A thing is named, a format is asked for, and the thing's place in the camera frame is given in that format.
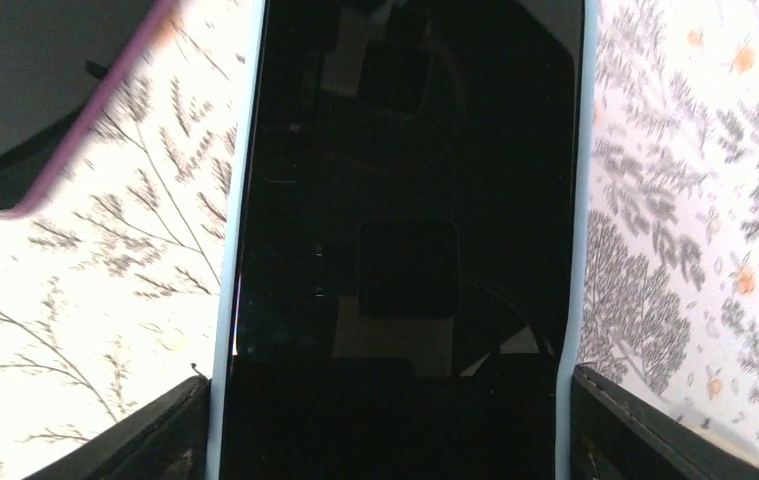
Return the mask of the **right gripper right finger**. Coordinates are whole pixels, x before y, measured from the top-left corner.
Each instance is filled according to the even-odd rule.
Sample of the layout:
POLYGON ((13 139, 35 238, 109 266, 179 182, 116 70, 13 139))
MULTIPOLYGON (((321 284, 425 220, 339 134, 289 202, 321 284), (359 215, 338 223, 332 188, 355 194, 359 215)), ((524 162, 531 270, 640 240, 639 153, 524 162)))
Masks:
POLYGON ((759 468, 594 370, 571 384, 571 479, 759 479, 759 468))

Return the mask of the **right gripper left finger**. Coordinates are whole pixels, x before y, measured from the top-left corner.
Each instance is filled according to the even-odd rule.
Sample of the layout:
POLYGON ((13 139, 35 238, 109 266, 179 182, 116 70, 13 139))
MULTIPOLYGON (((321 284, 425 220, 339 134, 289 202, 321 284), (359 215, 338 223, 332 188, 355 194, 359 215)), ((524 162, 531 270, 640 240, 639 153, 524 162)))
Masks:
POLYGON ((210 381, 192 376, 28 480, 202 480, 210 381))

